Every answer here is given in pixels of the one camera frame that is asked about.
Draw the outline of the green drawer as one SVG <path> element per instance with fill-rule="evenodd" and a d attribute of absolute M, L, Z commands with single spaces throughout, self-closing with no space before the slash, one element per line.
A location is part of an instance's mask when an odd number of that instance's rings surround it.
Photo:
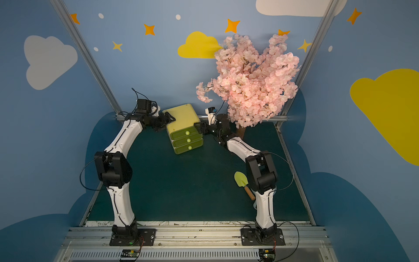
<path fill-rule="evenodd" d="M 181 147 L 183 145 L 198 141 L 202 138 L 203 138 L 202 134 L 195 133 L 195 134 L 190 134 L 188 136 L 181 137 L 176 140 L 172 140 L 171 143 L 173 147 Z"/>
<path fill-rule="evenodd" d="M 203 137 L 203 135 L 200 134 L 194 126 L 190 126 L 184 129 L 177 129 L 177 130 L 174 130 L 173 128 L 169 128 L 168 134 L 171 140 L 179 140 L 183 138 L 188 138 L 190 136 L 193 136 L 191 140 L 194 140 L 195 136 L 197 136 L 197 139 Z"/>
<path fill-rule="evenodd" d="M 189 144 L 185 144 L 185 145 L 182 145 L 182 146 L 179 146 L 179 147 L 174 147 L 173 150 L 174 150 L 175 154 L 179 155 L 179 154 L 188 152 L 190 150 L 194 150 L 196 148 L 202 147 L 203 144 L 204 144 L 204 140 L 200 139 L 200 140 L 197 140 L 197 141 L 192 141 Z"/>

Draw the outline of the yellow-green drawer cabinet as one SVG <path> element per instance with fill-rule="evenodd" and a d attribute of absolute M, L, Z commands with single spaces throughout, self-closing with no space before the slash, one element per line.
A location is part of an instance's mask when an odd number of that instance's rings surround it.
<path fill-rule="evenodd" d="M 176 118 L 175 122 L 167 125 L 167 133 L 168 133 L 169 128 L 173 128 L 174 130 L 184 129 L 190 126 L 194 126 L 195 122 L 200 122 L 200 119 L 198 118 L 191 104 L 180 105 L 178 107 L 166 109 L 163 112 L 169 112 L 173 117 Z"/>

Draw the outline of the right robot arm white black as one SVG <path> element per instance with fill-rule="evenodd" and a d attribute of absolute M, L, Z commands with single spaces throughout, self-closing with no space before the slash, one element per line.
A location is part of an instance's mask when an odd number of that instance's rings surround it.
<path fill-rule="evenodd" d="M 256 231 L 261 238 L 274 236 L 277 224 L 273 197 L 277 189 L 278 173 L 271 154 L 251 147 L 237 133 L 232 132 L 226 114 L 217 115 L 213 124 L 198 121 L 194 127 L 200 134 L 215 136 L 221 146 L 245 162 L 248 184 L 255 194 Z"/>

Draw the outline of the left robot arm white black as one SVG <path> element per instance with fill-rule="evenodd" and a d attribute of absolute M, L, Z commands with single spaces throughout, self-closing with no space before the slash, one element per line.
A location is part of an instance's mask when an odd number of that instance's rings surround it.
<path fill-rule="evenodd" d="M 110 195 L 114 223 L 114 234 L 127 234 L 135 230 L 136 220 L 129 195 L 129 184 L 133 176 L 127 156 L 137 136 L 147 126 L 156 131 L 176 121 L 170 113 L 129 113 L 112 143 L 102 152 L 97 152 L 94 162 L 99 180 Z"/>

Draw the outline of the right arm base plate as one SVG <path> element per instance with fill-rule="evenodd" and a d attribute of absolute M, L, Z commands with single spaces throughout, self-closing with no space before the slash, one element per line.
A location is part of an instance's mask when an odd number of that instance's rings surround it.
<path fill-rule="evenodd" d="M 284 234 L 279 228 L 266 236 L 256 228 L 243 227 L 240 234 L 243 246 L 285 246 Z"/>

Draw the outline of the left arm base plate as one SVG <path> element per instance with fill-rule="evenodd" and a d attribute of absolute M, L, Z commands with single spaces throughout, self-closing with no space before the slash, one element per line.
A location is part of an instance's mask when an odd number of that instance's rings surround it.
<path fill-rule="evenodd" d="M 153 246 L 157 229 L 140 228 L 123 233 L 112 233 L 110 246 Z"/>

